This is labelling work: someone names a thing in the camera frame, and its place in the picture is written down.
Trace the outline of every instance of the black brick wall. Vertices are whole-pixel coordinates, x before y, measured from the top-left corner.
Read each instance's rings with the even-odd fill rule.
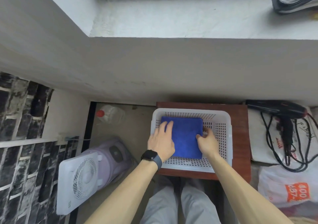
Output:
[[[78,137],[64,146],[0,148],[0,224],[64,224],[56,214],[58,165],[77,145]]]
[[[0,72],[0,141],[42,136],[53,89]]]

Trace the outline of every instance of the gray pants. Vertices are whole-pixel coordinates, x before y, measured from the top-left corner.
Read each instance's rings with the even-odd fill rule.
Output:
[[[186,182],[181,193],[185,224],[221,224],[217,210],[195,179]],[[177,224],[178,198],[172,183],[165,177],[157,182],[140,224]]]

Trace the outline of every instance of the blue towel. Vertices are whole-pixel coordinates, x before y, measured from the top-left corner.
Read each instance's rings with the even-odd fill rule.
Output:
[[[199,150],[196,135],[203,134],[203,120],[201,118],[177,118],[161,117],[161,122],[173,121],[172,140],[175,144],[173,156],[201,159],[202,153]]]

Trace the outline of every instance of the brown wooden table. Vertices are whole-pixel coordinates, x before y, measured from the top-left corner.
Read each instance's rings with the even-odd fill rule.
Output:
[[[222,110],[231,117],[233,136],[233,161],[232,167],[248,183],[251,181],[251,152],[248,133],[247,106],[236,104],[209,104],[209,103],[183,103],[183,102],[157,102],[157,108],[172,109],[205,109]],[[185,171],[161,168],[158,172],[162,175],[180,176],[198,179],[218,180],[214,173]]]

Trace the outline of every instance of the black smartwatch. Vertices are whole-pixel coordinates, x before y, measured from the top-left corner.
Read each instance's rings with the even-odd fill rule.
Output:
[[[158,170],[162,166],[161,158],[159,157],[159,155],[156,151],[146,150],[145,153],[143,153],[141,155],[141,160],[143,160],[143,159],[155,162],[158,166]]]

